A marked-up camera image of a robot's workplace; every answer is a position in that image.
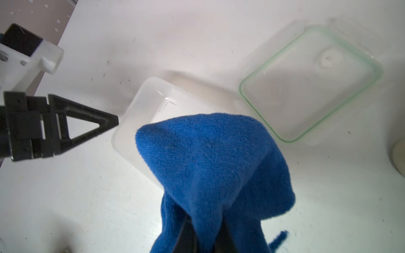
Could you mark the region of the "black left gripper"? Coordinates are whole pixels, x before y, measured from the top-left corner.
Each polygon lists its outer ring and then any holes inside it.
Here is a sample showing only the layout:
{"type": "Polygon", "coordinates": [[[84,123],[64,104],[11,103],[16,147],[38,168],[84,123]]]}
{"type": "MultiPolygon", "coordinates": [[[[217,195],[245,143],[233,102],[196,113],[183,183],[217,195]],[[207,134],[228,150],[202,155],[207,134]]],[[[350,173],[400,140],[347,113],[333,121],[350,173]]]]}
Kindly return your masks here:
{"type": "Polygon", "coordinates": [[[119,125],[116,115],[48,95],[4,92],[1,106],[1,159],[23,161],[61,155],[119,125]]]}

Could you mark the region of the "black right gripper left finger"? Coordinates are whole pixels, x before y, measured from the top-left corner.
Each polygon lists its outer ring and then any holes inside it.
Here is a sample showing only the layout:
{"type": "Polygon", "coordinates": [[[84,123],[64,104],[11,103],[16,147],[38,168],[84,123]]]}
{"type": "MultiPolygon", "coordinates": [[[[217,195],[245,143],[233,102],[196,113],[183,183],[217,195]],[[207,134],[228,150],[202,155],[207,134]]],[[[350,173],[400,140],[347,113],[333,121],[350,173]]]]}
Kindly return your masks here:
{"type": "Polygon", "coordinates": [[[198,253],[198,239],[191,218],[185,218],[172,253],[198,253]]]}

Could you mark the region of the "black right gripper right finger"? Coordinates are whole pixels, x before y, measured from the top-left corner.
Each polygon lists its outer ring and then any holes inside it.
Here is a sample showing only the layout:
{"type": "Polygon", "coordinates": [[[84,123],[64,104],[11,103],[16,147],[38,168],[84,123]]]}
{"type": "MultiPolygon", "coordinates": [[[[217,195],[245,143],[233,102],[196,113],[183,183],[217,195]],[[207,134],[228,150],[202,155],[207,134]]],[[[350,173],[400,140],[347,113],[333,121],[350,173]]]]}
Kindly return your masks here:
{"type": "Polygon", "coordinates": [[[238,253],[225,219],[215,241],[215,253],[238,253]]]}

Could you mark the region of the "blue microfibre cloth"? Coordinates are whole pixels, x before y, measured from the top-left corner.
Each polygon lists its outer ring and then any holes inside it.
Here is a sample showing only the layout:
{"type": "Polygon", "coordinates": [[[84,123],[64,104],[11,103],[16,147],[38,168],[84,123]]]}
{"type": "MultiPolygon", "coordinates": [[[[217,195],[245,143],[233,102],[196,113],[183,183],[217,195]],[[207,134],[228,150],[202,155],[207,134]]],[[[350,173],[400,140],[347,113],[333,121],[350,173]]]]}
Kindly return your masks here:
{"type": "Polygon", "coordinates": [[[142,126],[137,149],[164,188],[153,253],[171,253],[186,217],[200,253],[212,253],[223,219],[240,253],[273,253],[261,222],[295,204],[288,165],[266,128],[235,114],[197,114],[142,126]]]}

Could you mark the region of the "translucent lunch box lid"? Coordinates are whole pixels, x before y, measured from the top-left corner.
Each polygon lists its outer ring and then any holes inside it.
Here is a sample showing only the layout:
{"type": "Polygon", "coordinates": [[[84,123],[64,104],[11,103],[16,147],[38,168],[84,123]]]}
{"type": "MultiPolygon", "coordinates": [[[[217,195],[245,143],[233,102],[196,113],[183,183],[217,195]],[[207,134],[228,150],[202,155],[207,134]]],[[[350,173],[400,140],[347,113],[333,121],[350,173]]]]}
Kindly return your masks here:
{"type": "Polygon", "coordinates": [[[296,20],[251,55],[241,97],[283,143],[314,139],[349,103],[377,84],[385,41],[344,16],[296,20]]]}

